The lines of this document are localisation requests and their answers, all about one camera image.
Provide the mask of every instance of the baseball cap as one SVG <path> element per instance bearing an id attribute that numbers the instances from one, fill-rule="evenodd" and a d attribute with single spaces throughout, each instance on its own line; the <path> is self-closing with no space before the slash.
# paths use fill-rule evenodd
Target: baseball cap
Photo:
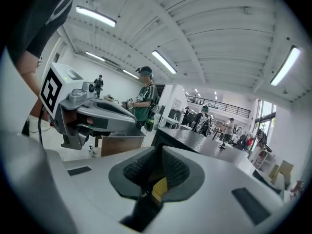
<path id="1" fill-rule="evenodd" d="M 144 71 L 152 73 L 152 69 L 150 67 L 148 67 L 148 66 L 142 67 L 138 73 L 140 74 L 140 73 L 142 73 Z"/>

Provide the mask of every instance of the black table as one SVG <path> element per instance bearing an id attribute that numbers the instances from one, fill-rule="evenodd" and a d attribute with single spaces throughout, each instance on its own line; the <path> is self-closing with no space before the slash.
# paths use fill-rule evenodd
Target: black table
<path id="1" fill-rule="evenodd" d="M 215 139 L 217 133 L 221 133 L 222 135 L 225 134 L 225 132 L 223 132 L 223 131 L 215 130 L 213 140 Z"/>
<path id="2" fill-rule="evenodd" d="M 159 145 L 176 147 L 214 157 L 235 164 L 237 167 L 244 164 L 245 167 L 242 170 L 249 175 L 255 170 L 247 159 L 248 153 L 245 151 L 237 148 L 221 149 L 220 143 L 212 140 L 211 136 L 205 137 L 191 130 L 158 128 L 151 146 L 158 147 Z"/>

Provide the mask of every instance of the floor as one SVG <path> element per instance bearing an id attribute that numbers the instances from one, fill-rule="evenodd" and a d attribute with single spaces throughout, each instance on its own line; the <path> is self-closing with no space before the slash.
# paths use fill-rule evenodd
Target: floor
<path id="1" fill-rule="evenodd" d="M 38 118 L 30 116 L 30 137 L 39 141 L 38 135 Z M 41 123 L 41 130 L 42 130 L 42 143 L 45 149 L 52 149 L 59 153 L 61 159 L 63 161 L 71 161 L 77 159 L 86 159 L 86 158 L 93 158 L 93 157 L 100 157 L 100 151 L 102 146 L 102 140 L 98 141 L 99 147 L 94 147 L 95 137 L 90 136 L 89 140 L 86 144 L 82 147 L 81 150 L 73 150 L 69 148 L 61 147 L 63 141 L 63 135 L 57 132 L 54 128 L 50 128 L 50 125 L 46 121 L 42 121 Z M 155 136 L 156 130 L 152 130 L 148 132 L 142 128 L 141 130 L 146 136 L 144 138 L 142 147 L 151 146 L 153 138 Z M 89 152 L 89 146 L 93 146 L 94 153 Z"/>

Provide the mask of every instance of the green jersey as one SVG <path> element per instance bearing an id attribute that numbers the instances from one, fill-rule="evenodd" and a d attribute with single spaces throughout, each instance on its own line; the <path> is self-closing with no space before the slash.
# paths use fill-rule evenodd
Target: green jersey
<path id="1" fill-rule="evenodd" d="M 148 86 L 144 86 L 141 88 L 140 93 L 136 98 L 136 102 L 146 102 L 151 101 L 151 106 L 153 107 L 153 103 L 155 102 L 158 96 L 157 88 L 155 84 L 150 83 Z M 148 118 L 148 113 L 150 107 L 136 107 L 134 108 L 134 115 L 138 121 L 146 121 Z"/>

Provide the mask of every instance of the person in white shirt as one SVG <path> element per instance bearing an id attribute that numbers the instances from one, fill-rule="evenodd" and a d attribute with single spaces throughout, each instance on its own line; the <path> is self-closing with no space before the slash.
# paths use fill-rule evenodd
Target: person in white shirt
<path id="1" fill-rule="evenodd" d="M 227 124 L 224 124 L 225 126 L 225 138 L 223 141 L 223 144 L 221 145 L 221 147 L 225 147 L 225 143 L 229 142 L 229 140 L 231 139 L 232 135 L 233 135 L 233 129 L 234 129 L 234 119 L 230 118 L 230 122 L 228 122 Z"/>

